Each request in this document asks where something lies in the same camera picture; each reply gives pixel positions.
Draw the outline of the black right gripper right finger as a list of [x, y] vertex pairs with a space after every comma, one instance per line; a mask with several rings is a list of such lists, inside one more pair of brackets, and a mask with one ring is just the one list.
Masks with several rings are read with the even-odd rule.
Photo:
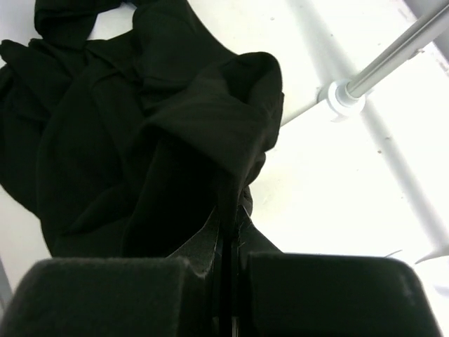
[[393, 258], [284, 253], [237, 213], [239, 336], [440, 336], [413, 269]]

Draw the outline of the black shirt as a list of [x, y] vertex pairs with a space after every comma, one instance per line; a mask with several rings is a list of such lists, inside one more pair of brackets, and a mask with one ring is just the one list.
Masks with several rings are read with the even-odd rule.
[[39, 37], [1, 42], [1, 185], [58, 258], [166, 256], [213, 210], [233, 235], [283, 111], [269, 53], [225, 48], [186, 1], [38, 1]]

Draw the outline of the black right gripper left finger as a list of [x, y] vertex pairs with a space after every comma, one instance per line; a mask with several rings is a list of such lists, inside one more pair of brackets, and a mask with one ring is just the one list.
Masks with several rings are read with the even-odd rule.
[[120, 258], [35, 264], [2, 336], [219, 336], [221, 213], [167, 211], [129, 233]]

